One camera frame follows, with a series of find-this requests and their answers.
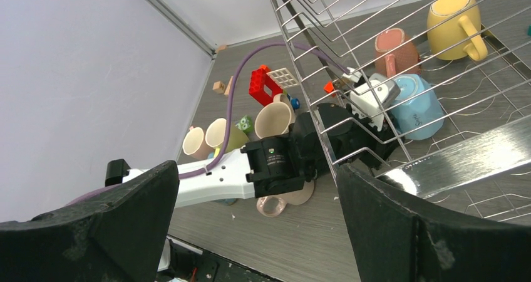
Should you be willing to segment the pink cup rack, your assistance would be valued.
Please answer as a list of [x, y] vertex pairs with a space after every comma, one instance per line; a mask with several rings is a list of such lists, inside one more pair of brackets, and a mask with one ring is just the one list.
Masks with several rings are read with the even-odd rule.
[[263, 216], [276, 217], [288, 205], [299, 206], [306, 203], [313, 195], [313, 192], [314, 182], [305, 182], [302, 190], [258, 198], [256, 208]]

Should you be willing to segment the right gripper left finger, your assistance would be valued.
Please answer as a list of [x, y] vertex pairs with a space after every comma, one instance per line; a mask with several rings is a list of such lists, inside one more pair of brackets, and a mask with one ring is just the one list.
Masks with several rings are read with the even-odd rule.
[[30, 221], [1, 224], [2, 281], [154, 281], [178, 194], [177, 164]]

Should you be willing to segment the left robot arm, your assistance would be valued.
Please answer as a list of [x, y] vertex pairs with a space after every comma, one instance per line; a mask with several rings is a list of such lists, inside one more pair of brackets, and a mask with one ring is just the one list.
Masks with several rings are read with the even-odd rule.
[[[320, 103], [316, 115], [339, 165], [359, 159], [380, 169], [399, 146], [389, 122], [377, 130], [368, 118], [354, 114], [351, 105]], [[311, 191], [313, 181], [329, 172], [320, 135], [311, 113], [304, 112], [287, 133], [248, 142], [225, 153], [215, 166], [209, 160], [179, 165], [180, 174], [199, 174], [179, 178], [175, 207]]]

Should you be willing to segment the small salmon cup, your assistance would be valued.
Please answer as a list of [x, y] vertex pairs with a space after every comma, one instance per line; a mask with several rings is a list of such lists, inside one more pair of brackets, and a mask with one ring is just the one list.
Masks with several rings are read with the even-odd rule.
[[387, 77], [420, 74], [420, 56], [410, 37], [401, 28], [391, 28], [374, 41], [376, 72]]

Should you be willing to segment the pink faceted mug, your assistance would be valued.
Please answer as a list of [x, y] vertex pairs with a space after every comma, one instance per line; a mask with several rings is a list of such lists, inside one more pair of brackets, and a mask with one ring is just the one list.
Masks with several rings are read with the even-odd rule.
[[194, 127], [186, 134], [182, 150], [185, 155], [196, 160], [204, 160], [214, 150], [205, 141], [205, 131], [201, 127]]

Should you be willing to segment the light blue cup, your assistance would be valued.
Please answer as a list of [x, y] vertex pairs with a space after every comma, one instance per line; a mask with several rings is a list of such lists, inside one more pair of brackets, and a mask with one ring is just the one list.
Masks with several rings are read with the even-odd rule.
[[408, 140], [434, 136], [444, 124], [444, 112], [431, 85], [417, 74], [398, 75], [394, 80], [400, 88], [391, 109], [397, 131]]

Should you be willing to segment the cream floral mug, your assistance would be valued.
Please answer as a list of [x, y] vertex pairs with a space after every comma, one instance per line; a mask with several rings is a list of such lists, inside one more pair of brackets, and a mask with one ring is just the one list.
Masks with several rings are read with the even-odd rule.
[[273, 102], [266, 105], [255, 119], [255, 134], [260, 138], [282, 135], [289, 131], [296, 115], [285, 94], [277, 94]]

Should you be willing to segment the orange cube near grid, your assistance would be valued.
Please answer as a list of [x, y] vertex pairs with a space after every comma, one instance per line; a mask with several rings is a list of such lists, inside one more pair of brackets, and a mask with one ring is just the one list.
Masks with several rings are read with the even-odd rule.
[[327, 83], [324, 85], [323, 90], [324, 90], [327, 94], [330, 94], [332, 97], [335, 97], [335, 96], [336, 96], [336, 88], [335, 88], [334, 83], [333, 83], [332, 81], [327, 82]]

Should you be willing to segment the small tan wooden cube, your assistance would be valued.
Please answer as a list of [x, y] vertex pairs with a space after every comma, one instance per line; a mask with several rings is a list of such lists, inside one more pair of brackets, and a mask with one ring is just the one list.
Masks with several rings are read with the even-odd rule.
[[224, 94], [226, 90], [226, 85], [222, 81], [216, 81], [213, 84], [212, 90], [218, 94]]

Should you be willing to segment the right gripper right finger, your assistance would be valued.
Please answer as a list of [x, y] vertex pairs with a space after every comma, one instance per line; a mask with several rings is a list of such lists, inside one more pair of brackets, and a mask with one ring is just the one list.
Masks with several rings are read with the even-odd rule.
[[337, 171], [362, 281], [529, 281], [530, 228], [455, 212], [350, 165]]

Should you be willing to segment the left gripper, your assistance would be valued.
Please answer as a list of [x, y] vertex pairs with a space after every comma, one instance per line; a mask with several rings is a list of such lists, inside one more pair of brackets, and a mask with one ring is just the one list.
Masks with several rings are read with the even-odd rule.
[[388, 123], [384, 123], [379, 131], [369, 125], [369, 119], [360, 119], [348, 110], [332, 110], [331, 124], [335, 125], [345, 120], [344, 123], [331, 130], [331, 144], [337, 159], [341, 159], [351, 153], [366, 148], [356, 155], [344, 159], [340, 164], [361, 160], [372, 169], [382, 167], [382, 160], [388, 160], [395, 149], [399, 147], [397, 140], [386, 143], [385, 141], [395, 137]]

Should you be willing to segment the steel dish rack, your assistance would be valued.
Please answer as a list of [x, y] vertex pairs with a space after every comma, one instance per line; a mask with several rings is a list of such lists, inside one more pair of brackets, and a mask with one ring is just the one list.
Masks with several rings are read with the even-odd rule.
[[333, 179], [530, 224], [530, 0], [271, 0]]

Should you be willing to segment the tan wooden block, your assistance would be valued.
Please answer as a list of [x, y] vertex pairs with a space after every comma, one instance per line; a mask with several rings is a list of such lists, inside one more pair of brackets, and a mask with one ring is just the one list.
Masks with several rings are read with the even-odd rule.
[[230, 94], [230, 91], [231, 91], [231, 88], [232, 88], [232, 84], [233, 84], [233, 80], [234, 80], [234, 77], [231, 76], [230, 79], [229, 79], [229, 82], [226, 84], [225, 91], [224, 91], [224, 95], [226, 97], [229, 96], [229, 94]]

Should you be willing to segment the white window grid piece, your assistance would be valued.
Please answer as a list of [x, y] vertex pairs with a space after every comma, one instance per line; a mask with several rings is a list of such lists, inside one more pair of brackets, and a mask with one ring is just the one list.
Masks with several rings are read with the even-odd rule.
[[267, 75], [282, 89], [292, 88], [299, 85], [297, 78], [287, 68], [267, 72]]

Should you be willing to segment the small yellow cup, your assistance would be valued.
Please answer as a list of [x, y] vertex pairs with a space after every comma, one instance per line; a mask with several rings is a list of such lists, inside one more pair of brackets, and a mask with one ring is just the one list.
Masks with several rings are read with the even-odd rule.
[[440, 60], [469, 57], [480, 61], [487, 57], [476, 0], [434, 1], [430, 5], [426, 27], [430, 50]]

